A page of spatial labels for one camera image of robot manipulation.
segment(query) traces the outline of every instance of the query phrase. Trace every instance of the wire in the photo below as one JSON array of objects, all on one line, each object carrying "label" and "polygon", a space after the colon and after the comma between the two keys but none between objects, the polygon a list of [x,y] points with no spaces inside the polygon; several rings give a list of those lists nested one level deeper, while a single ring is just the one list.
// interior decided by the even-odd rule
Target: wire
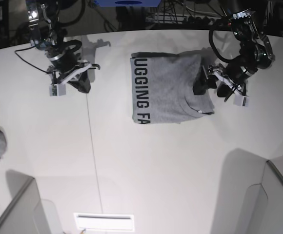
[{"label": "wire", "polygon": [[175,19],[175,22],[178,24],[179,22],[177,20],[177,15],[176,15],[176,10],[175,10],[174,2],[173,1],[169,1],[169,5],[171,6],[172,13],[174,11],[174,19]]},{"label": "wire", "polygon": [[55,28],[57,22],[58,22],[58,19],[59,19],[59,13],[60,13],[60,8],[61,8],[61,1],[62,0],[58,0],[57,3],[58,3],[58,6],[57,6],[57,12],[56,12],[56,18],[55,18],[55,23],[53,25],[53,28]]},{"label": "wire", "polygon": [[[184,6],[184,4],[182,2],[180,2],[179,0],[172,0],[172,1],[176,2],[177,4],[180,4],[181,6]],[[196,13],[196,14],[199,14],[199,15],[202,15],[202,16],[209,16],[209,17],[214,17],[214,15],[218,16],[218,14],[213,13],[213,12],[195,11],[195,10],[189,8],[188,6],[186,6],[186,9],[188,11],[191,11],[193,13]]]},{"label": "wire", "polygon": [[117,28],[97,8],[94,8],[94,10],[100,15],[100,17],[104,19],[104,25],[108,25],[112,32],[118,31]]},{"label": "wire", "polygon": [[191,12],[186,8],[186,11],[187,11],[187,13],[191,16],[191,17],[193,17],[193,15],[191,14]]},{"label": "wire", "polygon": [[226,12],[224,11],[223,7],[219,4],[221,11],[223,12],[223,16],[227,16]]},{"label": "wire", "polygon": [[219,12],[217,12],[209,3],[207,3],[207,6],[210,7],[212,11],[214,11],[216,14],[218,14],[220,17],[223,17]]},{"label": "wire", "polygon": [[73,21],[70,21],[70,22],[67,22],[67,23],[59,22],[60,27],[67,27],[67,26],[71,26],[71,25],[76,24],[83,17],[84,13],[85,13],[85,0],[82,0],[81,11],[80,11],[78,17],[76,17]]},{"label": "wire", "polygon": [[164,11],[163,11],[163,23],[165,23],[165,0],[163,0],[163,8],[164,8]]},{"label": "wire", "polygon": [[238,57],[235,57],[233,59],[224,58],[222,55],[220,55],[218,49],[216,48],[216,46],[214,44],[214,41],[213,41],[214,30],[221,23],[225,23],[226,20],[227,20],[227,17],[223,17],[223,18],[215,21],[214,24],[211,26],[210,31],[209,31],[209,43],[211,45],[211,48],[212,48],[213,52],[215,53],[216,57],[218,57],[221,61],[226,62],[226,63],[235,62],[239,66],[246,66],[247,64],[245,62],[239,61]]},{"label": "wire", "polygon": [[36,47],[36,46],[34,45],[34,46],[29,47],[29,48],[25,48],[25,49],[21,49],[21,50],[15,50],[14,52],[15,52],[15,54],[16,54],[22,61],[24,61],[25,63],[29,64],[30,66],[32,66],[32,67],[34,67],[34,68],[36,68],[36,69],[38,69],[38,70],[40,70],[41,72],[44,72],[44,73],[46,73],[46,74],[50,74],[50,72],[44,71],[44,70],[42,70],[42,69],[40,69],[40,68],[34,66],[33,64],[30,64],[29,62],[27,62],[26,60],[24,60],[19,54],[17,54],[17,52],[25,51],[25,50],[30,50],[30,49],[33,49],[33,48],[35,48],[35,47]]},{"label": "wire", "polygon": [[[88,122],[89,122],[89,129],[92,129],[91,128],[91,118],[90,118],[90,114],[89,114],[89,105],[88,105],[88,97],[87,97],[87,95],[86,95],[86,104],[87,104],[86,107],[87,107],[87,116],[88,116]],[[95,150],[94,150],[94,147],[91,147],[91,148],[92,148],[92,155],[93,155],[93,161],[94,161],[94,173],[95,173],[95,177],[96,177],[99,202],[100,202],[100,205],[101,205],[101,213],[103,214],[103,206],[102,206],[102,198],[101,198],[101,187],[99,185],[99,178],[98,178]]]}]

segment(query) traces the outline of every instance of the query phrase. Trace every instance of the white table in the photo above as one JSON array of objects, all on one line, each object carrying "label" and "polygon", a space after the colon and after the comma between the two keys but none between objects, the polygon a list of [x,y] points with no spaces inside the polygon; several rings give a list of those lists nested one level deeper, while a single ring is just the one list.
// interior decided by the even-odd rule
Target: white table
[{"label": "white table", "polygon": [[[250,107],[224,103],[211,91],[212,116],[148,126],[131,119],[131,53],[201,50],[209,47],[207,34],[87,36],[111,43],[97,49],[101,70],[87,100],[72,88],[67,96],[49,97],[48,76],[15,57],[15,48],[0,50],[0,126],[8,140],[0,182],[10,169],[36,177],[42,198],[55,203],[63,229],[74,234],[73,212],[101,211],[134,214],[138,234],[234,233],[245,190],[260,182],[266,159],[283,156],[283,39],[270,37],[276,61],[249,80]],[[231,33],[218,36],[225,56],[238,54]],[[47,67],[43,53],[22,54]],[[219,205],[227,207],[222,224],[213,223]]]}]

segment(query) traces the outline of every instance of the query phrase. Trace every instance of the folded t-shirt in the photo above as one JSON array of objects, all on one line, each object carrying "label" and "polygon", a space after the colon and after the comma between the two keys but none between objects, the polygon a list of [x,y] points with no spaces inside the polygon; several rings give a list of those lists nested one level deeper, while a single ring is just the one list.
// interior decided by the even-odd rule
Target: folded t-shirt
[{"label": "folded t-shirt", "polygon": [[131,58],[133,120],[135,123],[180,123],[213,114],[208,92],[196,96],[202,57],[136,53]]}]

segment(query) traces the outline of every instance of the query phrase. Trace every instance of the black device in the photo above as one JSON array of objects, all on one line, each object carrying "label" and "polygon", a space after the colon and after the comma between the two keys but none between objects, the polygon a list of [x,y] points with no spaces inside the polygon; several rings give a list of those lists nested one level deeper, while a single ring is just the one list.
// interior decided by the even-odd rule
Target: black device
[{"label": "black device", "polygon": [[[265,16],[267,2],[253,0],[219,0],[219,2],[225,16],[211,26],[209,42],[216,56],[227,63],[227,66],[210,66],[207,79],[202,77],[203,82],[198,80],[194,84],[193,92],[200,95],[203,93],[202,89],[216,89],[217,86],[214,86],[214,83],[221,80],[222,83],[217,91],[218,96],[224,97],[227,101],[235,93],[238,96],[235,104],[245,106],[247,79],[258,69],[269,68],[275,60],[269,39],[262,30],[264,20],[262,16]],[[224,58],[213,42],[214,30],[219,25],[230,26],[235,38],[240,41],[240,55],[233,59]]]},{"label": "black device", "polygon": [[85,0],[82,0],[81,13],[72,23],[59,22],[60,9],[74,2],[75,0],[63,4],[63,0],[26,0],[31,44],[45,51],[52,63],[46,71],[52,80],[49,87],[51,96],[65,95],[67,83],[82,93],[89,93],[91,85],[86,71],[100,69],[97,64],[81,61],[80,54],[77,54],[82,47],[81,41],[64,41],[67,31],[63,26],[77,22],[84,14]]}]

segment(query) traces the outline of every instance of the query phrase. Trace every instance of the black cable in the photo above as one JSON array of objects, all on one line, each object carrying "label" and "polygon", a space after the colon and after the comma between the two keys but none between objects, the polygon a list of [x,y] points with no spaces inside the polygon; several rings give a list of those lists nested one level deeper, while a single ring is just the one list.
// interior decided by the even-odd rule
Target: black cable
[{"label": "black cable", "polygon": [[220,9],[223,12],[223,16],[227,16],[226,12],[224,11],[223,7],[220,5]]},{"label": "black cable", "polygon": [[227,59],[227,58],[224,58],[222,55],[220,55],[219,51],[217,50],[215,44],[214,44],[214,41],[213,41],[213,32],[214,30],[221,24],[221,23],[224,23],[226,21],[226,18],[221,18],[217,21],[214,22],[214,24],[211,26],[210,28],[210,31],[209,31],[209,42],[210,42],[210,45],[211,45],[211,48],[213,50],[213,52],[215,53],[215,55],[220,59],[222,60],[223,62],[226,62],[226,63],[230,63],[230,62],[233,62],[234,59]]},{"label": "black cable", "polygon": [[187,8],[186,8],[186,11],[191,17],[193,17],[193,15],[190,13],[190,11]]},{"label": "black cable", "polygon": [[16,41],[16,44],[21,44],[21,43],[27,43],[28,41],[23,41],[23,37],[25,34],[29,34],[29,22],[24,22],[21,23],[16,32],[15,35],[10,39],[9,43]]},{"label": "black cable", "polygon": [[107,21],[103,22],[103,28],[107,33],[114,32],[113,29],[111,28],[111,26],[107,23]]},{"label": "black cable", "polygon": [[172,13],[166,12],[166,14],[168,14],[171,17],[171,20],[165,20],[165,22],[172,22],[174,24],[177,23],[176,20],[175,20],[175,16]]},{"label": "black cable", "polygon": [[30,50],[30,49],[33,49],[33,48],[35,48],[35,47],[36,47],[36,46],[31,46],[31,47],[29,47],[29,48],[25,48],[25,49],[21,49],[21,50],[15,50],[14,52],[15,52],[15,54],[16,54],[22,61],[24,61],[25,63],[29,64],[30,66],[32,66],[32,67],[34,67],[34,68],[36,68],[36,69],[38,69],[38,70],[40,70],[41,72],[44,72],[44,73],[46,73],[46,74],[50,74],[50,72],[44,71],[44,70],[42,70],[42,69],[40,69],[40,68],[34,66],[33,64],[30,64],[29,62],[27,62],[26,60],[24,60],[19,54],[17,54],[17,52],[25,51],[25,50]]},{"label": "black cable", "polygon": [[109,28],[112,30],[112,32],[117,31],[117,28],[97,8],[94,8],[94,10],[100,15],[100,17],[102,17],[104,19],[104,22],[106,22],[104,24],[108,25]]},{"label": "black cable", "polygon": [[81,11],[78,15],[78,17],[76,17],[73,21],[67,22],[67,23],[61,23],[58,22],[58,24],[60,25],[60,27],[67,27],[67,26],[71,26],[76,24],[77,22],[80,21],[80,19],[83,17],[84,13],[85,13],[85,0],[81,0],[82,1],[82,5],[81,5]]},{"label": "black cable", "polygon": [[165,11],[170,11],[170,10],[172,10],[172,8],[171,8],[171,6],[169,5],[169,6],[167,6],[167,7],[161,7],[161,9],[160,9],[160,11],[164,11],[164,9],[165,9]]},{"label": "black cable", "polygon": [[177,20],[177,15],[176,15],[176,10],[175,10],[175,5],[174,2],[170,1],[170,4],[172,4],[172,12],[174,11],[174,15],[175,15],[175,22],[178,24],[179,21]]},{"label": "black cable", "polygon": [[[177,3],[177,4],[181,5],[181,6],[184,6],[184,3],[180,2],[179,0],[172,0],[172,1],[174,1],[175,3]],[[196,4],[194,6],[195,6],[194,10],[188,9],[187,7],[186,7],[186,9],[187,9],[187,12],[189,12],[189,11],[193,12],[195,14],[195,16],[196,16]],[[214,17],[213,15],[205,14],[205,13],[202,13],[202,12],[199,12],[199,11],[197,12],[197,14],[199,14],[201,16]]]},{"label": "black cable", "polygon": [[242,93],[242,95],[246,95],[246,87],[245,87],[245,81],[244,82],[242,82],[242,81],[239,81],[239,82],[236,82],[234,85],[233,85],[233,87],[231,87],[231,89],[230,89],[230,92],[227,94],[227,96],[225,97],[225,99],[224,99],[224,102],[227,102],[228,101],[228,99],[235,93],[235,91],[236,91],[236,89],[238,88],[238,86],[240,85],[240,86],[242,86],[242,84],[244,85],[244,88],[242,89],[242,91],[241,91],[241,93]]},{"label": "black cable", "polygon": [[165,0],[163,0],[163,23],[165,23]]},{"label": "black cable", "polygon": [[82,42],[79,40],[69,40],[67,42],[64,42],[61,46],[58,47],[59,53],[63,53],[67,47],[70,47],[70,50],[69,50],[70,53],[74,53],[74,52],[77,52],[79,49],[81,49]]},{"label": "black cable", "polygon": [[57,22],[58,22],[58,19],[59,19],[59,13],[60,13],[60,8],[61,8],[61,1],[62,0],[58,0],[57,3],[58,3],[58,6],[57,6],[57,12],[56,12],[56,18],[55,18],[55,23],[53,25],[53,28],[55,28]]},{"label": "black cable", "polygon": [[207,6],[210,7],[212,11],[214,11],[216,14],[218,14],[220,17],[223,17],[218,11],[216,11],[209,3],[207,3]]},{"label": "black cable", "polygon": [[169,21],[172,21],[173,18],[174,18],[174,21],[176,22],[171,1],[167,0],[167,3],[168,3],[168,8],[165,10],[165,13],[169,14],[169,16],[170,16],[170,20]]}]

